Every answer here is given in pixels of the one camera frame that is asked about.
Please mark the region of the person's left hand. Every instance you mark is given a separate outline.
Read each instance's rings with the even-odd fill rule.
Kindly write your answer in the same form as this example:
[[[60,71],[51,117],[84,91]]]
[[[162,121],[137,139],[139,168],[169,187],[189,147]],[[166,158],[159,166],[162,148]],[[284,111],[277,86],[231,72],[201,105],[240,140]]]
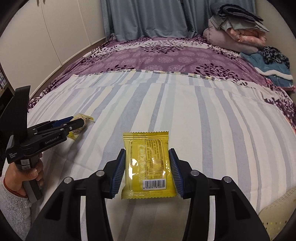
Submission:
[[[19,170],[15,163],[11,163],[4,176],[4,187],[12,194],[19,197],[27,197],[27,192],[23,187],[23,182],[36,180],[39,186],[44,184],[43,162],[41,158],[43,154],[38,155],[39,161],[35,168],[27,170]]]

